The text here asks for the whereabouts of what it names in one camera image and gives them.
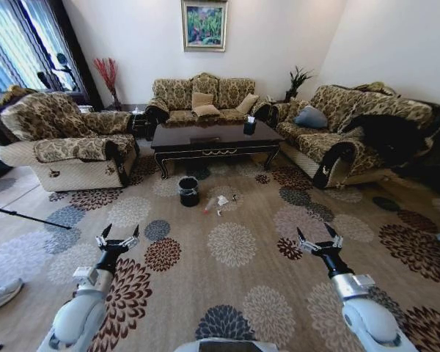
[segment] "tissue box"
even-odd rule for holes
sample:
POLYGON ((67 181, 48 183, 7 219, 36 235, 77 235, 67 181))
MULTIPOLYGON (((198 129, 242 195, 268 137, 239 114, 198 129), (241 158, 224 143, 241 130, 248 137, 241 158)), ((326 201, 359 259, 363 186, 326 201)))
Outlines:
POLYGON ((253 123, 245 122, 244 128, 243 128, 243 133, 249 134, 251 136, 252 134, 254 134, 255 129, 256 129, 256 121, 254 121, 253 123))

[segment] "floral sofa upholstery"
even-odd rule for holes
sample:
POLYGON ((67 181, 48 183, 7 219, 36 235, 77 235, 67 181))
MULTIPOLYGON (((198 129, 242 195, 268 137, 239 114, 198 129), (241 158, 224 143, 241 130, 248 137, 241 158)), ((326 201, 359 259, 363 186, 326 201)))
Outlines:
POLYGON ((366 183, 392 177, 385 160, 360 139, 341 134, 361 114, 391 114, 417 123, 430 139, 440 128, 440 105, 361 92, 334 85, 321 86, 310 101, 292 99, 272 107, 271 124, 286 139, 282 152, 298 164, 320 188, 366 183), (321 110, 328 128, 299 127, 293 118, 305 106, 321 110))
MULTIPOLYGON (((248 93, 254 94, 255 82, 249 78, 217 78, 201 73, 190 79, 156 79, 153 83, 154 98, 146 108, 152 120, 168 126, 196 125, 197 119, 191 111, 193 92, 213 94, 213 105, 220 116, 210 119, 210 123, 242 123, 246 115, 235 108, 248 93)), ((271 104, 265 99, 253 105, 249 114, 266 121, 271 104)))
POLYGON ((139 149, 131 114, 82 114, 64 93, 31 93, 0 104, 0 156, 30 166, 46 191, 128 185, 139 149))

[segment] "small bottle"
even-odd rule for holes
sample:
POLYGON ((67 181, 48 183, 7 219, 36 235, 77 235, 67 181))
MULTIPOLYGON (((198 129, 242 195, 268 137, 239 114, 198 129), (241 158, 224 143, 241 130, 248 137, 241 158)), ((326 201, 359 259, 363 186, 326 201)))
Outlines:
POLYGON ((213 205, 215 204, 215 200, 216 200, 215 197, 210 198, 207 205, 205 206, 204 214, 208 213, 208 211, 213 207, 213 205))

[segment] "blue pillow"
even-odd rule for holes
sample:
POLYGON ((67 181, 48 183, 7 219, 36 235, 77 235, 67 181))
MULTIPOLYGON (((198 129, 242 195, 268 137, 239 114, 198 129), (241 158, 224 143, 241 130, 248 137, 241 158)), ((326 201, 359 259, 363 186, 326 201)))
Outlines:
POLYGON ((300 111, 300 114, 298 114, 293 121, 298 126, 310 128, 328 127, 328 119, 326 116, 317 108, 313 108, 311 105, 305 106, 305 108, 300 111))

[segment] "decorative vase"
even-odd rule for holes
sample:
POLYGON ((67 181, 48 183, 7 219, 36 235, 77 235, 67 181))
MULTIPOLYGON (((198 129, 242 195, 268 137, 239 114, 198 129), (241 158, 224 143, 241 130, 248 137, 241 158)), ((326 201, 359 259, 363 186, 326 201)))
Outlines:
POLYGON ((289 89, 288 91, 285 92, 285 100, 284 103, 289 103, 290 102, 290 98, 296 96, 296 90, 291 90, 289 89))
POLYGON ((121 110, 122 110, 122 107, 121 107, 121 105, 120 105, 120 101, 119 101, 119 99, 117 98, 117 93, 116 93, 116 91, 114 90, 113 92, 111 92, 111 95, 112 95, 112 99, 114 100, 114 102, 112 103, 112 106, 113 106, 116 110, 121 111, 121 110))

